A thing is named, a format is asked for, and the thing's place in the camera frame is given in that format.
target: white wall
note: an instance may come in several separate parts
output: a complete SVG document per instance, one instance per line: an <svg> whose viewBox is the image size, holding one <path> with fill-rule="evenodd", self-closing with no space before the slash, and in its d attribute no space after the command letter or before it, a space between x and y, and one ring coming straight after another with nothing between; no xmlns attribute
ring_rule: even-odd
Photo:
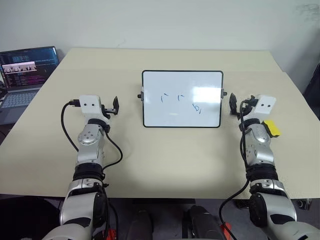
<svg viewBox="0 0 320 240"><path fill-rule="evenodd" d="M72 47L270 50L303 91L320 58L319 5L319 0L0 0L0 51L48 45L63 54Z"/></svg>

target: robotic arm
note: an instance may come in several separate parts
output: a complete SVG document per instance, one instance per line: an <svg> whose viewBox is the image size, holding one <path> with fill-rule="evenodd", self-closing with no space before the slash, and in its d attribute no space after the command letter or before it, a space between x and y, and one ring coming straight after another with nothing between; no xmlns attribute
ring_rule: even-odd
<svg viewBox="0 0 320 240"><path fill-rule="evenodd" d="M81 107L85 126L77 138L75 171L60 212L60 226L43 240L91 240L94 230L104 223L104 234L108 232L108 198L103 182L104 136L110 130L109 114L118 114L118 99L115 97L110 109L105 109L96 95L82 95L69 104Z"/></svg>
<svg viewBox="0 0 320 240"><path fill-rule="evenodd" d="M274 97L251 96L240 105L232 93L231 114L238 117L242 131L242 157L246 161L246 177L250 181L249 212L252 223L271 240L319 240L319 229L297 221L295 208L278 179L269 135L263 121L276 102Z"/></svg>

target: black clamp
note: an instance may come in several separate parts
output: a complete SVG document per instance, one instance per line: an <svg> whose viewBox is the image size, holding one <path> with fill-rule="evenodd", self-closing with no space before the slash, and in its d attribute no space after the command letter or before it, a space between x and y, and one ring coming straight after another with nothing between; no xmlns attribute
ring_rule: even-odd
<svg viewBox="0 0 320 240"><path fill-rule="evenodd" d="M224 96L227 96L227 95L228 93L223 88L221 88L221 98L223 99Z"/></svg>
<svg viewBox="0 0 320 240"><path fill-rule="evenodd" d="M141 101L144 100L144 92L141 91L140 94L137 95L138 99L141 99Z"/></svg>
<svg viewBox="0 0 320 240"><path fill-rule="evenodd" d="M105 105L101 104L101 111L102 111L103 116L105 116L107 119L110 119L109 114L117 115L119 112L118 97L116 96L113 99L113 108L105 108Z"/></svg>
<svg viewBox="0 0 320 240"><path fill-rule="evenodd" d="M243 116L248 115L252 108L255 107L258 103L258 99L255 96L251 95L250 99L245 100L246 106L243 109ZM231 93L229 99L229 106L230 106L230 114L236 116L238 120L240 119L240 113L237 112L237 98L236 96Z"/></svg>

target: laptop screen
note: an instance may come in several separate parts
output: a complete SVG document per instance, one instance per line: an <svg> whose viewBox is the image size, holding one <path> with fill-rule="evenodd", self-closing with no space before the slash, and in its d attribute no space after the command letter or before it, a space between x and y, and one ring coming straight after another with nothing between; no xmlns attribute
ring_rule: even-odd
<svg viewBox="0 0 320 240"><path fill-rule="evenodd" d="M59 64L54 46L0 52L7 90L39 88Z"/></svg>

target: orange part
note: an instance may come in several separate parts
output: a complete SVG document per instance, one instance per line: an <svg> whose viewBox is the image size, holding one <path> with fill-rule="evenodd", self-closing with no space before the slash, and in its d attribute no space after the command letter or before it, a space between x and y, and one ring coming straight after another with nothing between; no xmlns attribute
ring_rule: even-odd
<svg viewBox="0 0 320 240"><path fill-rule="evenodd" d="M229 230L231 230L231 224L230 223L226 222L225 225ZM221 228L226 240L231 240L231 236L230 236L229 232L227 231L227 229L225 229L223 224L220 225L220 228Z"/></svg>
<svg viewBox="0 0 320 240"><path fill-rule="evenodd" d="M116 239L116 230L109 229L108 236L106 237L106 240L115 240L115 239Z"/></svg>

